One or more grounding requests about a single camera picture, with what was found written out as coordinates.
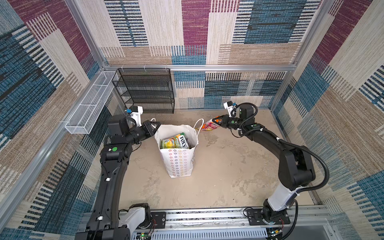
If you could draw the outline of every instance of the floor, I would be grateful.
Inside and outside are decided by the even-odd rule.
[[[174,114],[143,114],[141,119],[193,126],[199,118],[207,121],[223,114],[227,111],[175,110]],[[281,137],[269,110],[259,110],[255,121]],[[170,178],[152,137],[131,155],[119,208],[141,202],[152,209],[262,206],[279,182],[277,171],[278,159],[272,153],[219,127],[200,132],[192,175]],[[313,205],[308,192],[296,199],[300,205]]]

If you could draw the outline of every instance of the metal wire shelf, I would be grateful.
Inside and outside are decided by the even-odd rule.
[[[142,106],[144,113],[174,113],[175,97],[168,68],[119,68],[113,85],[126,108]]]

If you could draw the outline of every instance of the snack bag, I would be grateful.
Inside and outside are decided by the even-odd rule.
[[[185,148],[189,149],[189,145],[187,143],[187,138],[185,134],[179,133],[174,137],[161,140],[161,149],[164,148]]]
[[[218,124],[219,122],[221,122],[221,120],[216,119],[215,121],[213,121],[211,119],[208,122],[204,123],[203,127],[201,128],[201,130],[203,130],[203,131],[215,130],[216,128],[220,127],[220,125]]]

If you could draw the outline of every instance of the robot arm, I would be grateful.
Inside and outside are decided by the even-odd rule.
[[[101,179],[93,212],[85,232],[76,234],[76,240],[130,239],[137,226],[151,224],[151,210],[148,204],[135,204],[130,207],[124,219],[119,221],[119,200],[122,181],[128,167],[132,145],[153,136],[160,127],[159,122],[141,123],[142,108],[131,106],[129,116],[112,116],[108,122],[110,142],[104,140],[101,150]]]
[[[257,107],[250,103],[236,105],[231,101],[224,104],[228,114],[214,118],[221,127],[239,130],[240,137],[246,136],[272,152],[279,160],[278,177],[280,184],[275,192],[265,200],[263,205],[263,220],[274,224],[285,210],[293,204],[295,197],[304,190],[315,190],[324,186],[329,179],[329,171],[325,163],[305,146],[288,143],[265,126],[255,123],[254,116]],[[236,108],[240,107],[240,116],[236,118]],[[320,161],[324,167],[325,178],[315,187],[306,187],[315,180],[316,175],[311,155]]]

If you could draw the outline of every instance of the yellow candy package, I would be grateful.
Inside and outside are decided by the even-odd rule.
[[[174,137],[161,140],[161,149],[164,148],[185,148],[189,149],[189,145],[187,143],[187,138],[185,134],[179,133]]]

